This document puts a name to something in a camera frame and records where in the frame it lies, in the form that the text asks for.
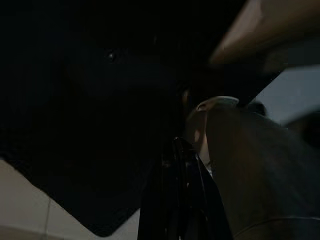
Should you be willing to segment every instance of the black floor mat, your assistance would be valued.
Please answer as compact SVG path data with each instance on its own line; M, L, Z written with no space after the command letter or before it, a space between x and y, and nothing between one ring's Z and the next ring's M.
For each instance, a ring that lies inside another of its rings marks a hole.
M112 234L140 207L163 140L182 128L177 89L188 83L178 69L206 61L242 3L214 12L179 1L139 2L150 11L136 2L6 3L0 155L93 233ZM225 23L192 32L197 17ZM140 32L124 29L139 22ZM148 32L150 24L183 32Z

